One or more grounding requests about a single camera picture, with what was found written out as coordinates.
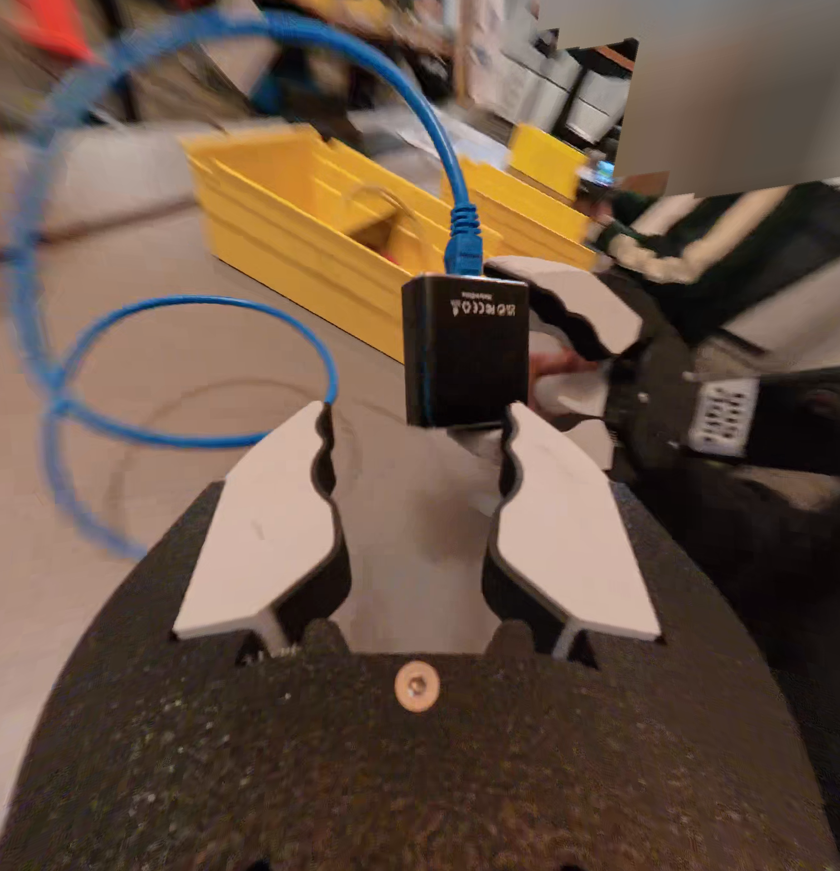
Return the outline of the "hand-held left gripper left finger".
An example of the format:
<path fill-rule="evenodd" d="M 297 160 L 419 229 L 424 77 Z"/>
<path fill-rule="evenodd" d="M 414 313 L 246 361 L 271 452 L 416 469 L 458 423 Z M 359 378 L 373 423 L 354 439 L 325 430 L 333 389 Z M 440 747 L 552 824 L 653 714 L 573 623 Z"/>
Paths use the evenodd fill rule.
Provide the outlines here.
<path fill-rule="evenodd" d="M 252 447 L 224 479 L 173 633 L 252 633 L 275 655 L 298 645 L 351 589 L 332 494 L 331 404 L 313 401 Z"/>

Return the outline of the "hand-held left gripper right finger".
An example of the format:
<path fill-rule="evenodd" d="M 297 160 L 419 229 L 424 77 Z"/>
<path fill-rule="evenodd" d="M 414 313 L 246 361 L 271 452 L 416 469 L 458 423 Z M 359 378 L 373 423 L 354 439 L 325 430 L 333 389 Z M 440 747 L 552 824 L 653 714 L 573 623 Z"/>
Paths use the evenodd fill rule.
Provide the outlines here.
<path fill-rule="evenodd" d="M 500 502 L 483 597 L 529 627 L 537 652 L 567 659 L 581 632 L 656 642 L 662 629 L 613 495 L 603 422 L 567 432 L 522 403 L 505 412 Z"/>

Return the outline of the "orange traffic cone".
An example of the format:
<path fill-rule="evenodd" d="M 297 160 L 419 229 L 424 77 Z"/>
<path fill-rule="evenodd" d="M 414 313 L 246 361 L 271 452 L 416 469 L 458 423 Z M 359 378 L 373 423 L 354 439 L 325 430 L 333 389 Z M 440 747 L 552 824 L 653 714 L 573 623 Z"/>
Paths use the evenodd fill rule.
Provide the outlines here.
<path fill-rule="evenodd" d="M 93 58 L 72 1 L 18 1 L 16 29 L 28 45 L 76 62 Z"/>

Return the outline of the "yellow plastic bin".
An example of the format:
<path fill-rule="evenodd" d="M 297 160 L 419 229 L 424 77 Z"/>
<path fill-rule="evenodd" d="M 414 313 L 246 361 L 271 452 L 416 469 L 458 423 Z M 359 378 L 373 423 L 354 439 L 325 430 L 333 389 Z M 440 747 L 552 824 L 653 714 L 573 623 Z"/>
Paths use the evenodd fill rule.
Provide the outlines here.
<path fill-rule="evenodd" d="M 308 125 L 185 137 L 211 252 L 402 362 L 401 289 L 441 273 L 449 195 Z"/>
<path fill-rule="evenodd" d="M 582 152 L 521 124 L 504 169 L 467 157 L 459 164 L 483 229 L 500 237 L 484 244 L 487 258 L 523 256 L 592 269 L 597 255 L 585 245 L 590 220 L 573 205 L 587 164 Z"/>

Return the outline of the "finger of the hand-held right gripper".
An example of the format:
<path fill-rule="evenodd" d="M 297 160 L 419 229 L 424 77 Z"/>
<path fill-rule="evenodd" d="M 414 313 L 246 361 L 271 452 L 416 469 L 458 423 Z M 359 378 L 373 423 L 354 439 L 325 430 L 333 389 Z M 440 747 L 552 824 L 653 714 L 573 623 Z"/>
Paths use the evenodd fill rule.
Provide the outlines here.
<path fill-rule="evenodd" d="M 604 421 L 608 394 L 606 373 L 583 373 L 539 378 L 529 398 L 600 470 L 610 471 L 614 442 Z"/>
<path fill-rule="evenodd" d="M 589 362 L 619 357 L 640 338 L 642 318 L 585 269 L 508 255 L 487 260 L 484 274 L 525 284 L 536 321 L 564 335 Z"/>

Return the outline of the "black ethernet splitter box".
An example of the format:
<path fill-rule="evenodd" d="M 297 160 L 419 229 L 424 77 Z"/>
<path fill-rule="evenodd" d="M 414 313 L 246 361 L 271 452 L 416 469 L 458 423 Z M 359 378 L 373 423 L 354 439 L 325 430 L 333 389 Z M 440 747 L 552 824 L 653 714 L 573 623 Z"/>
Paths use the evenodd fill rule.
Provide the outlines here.
<path fill-rule="evenodd" d="M 520 280 L 424 274 L 403 286 L 409 426 L 498 429 L 527 402 L 529 303 Z"/>

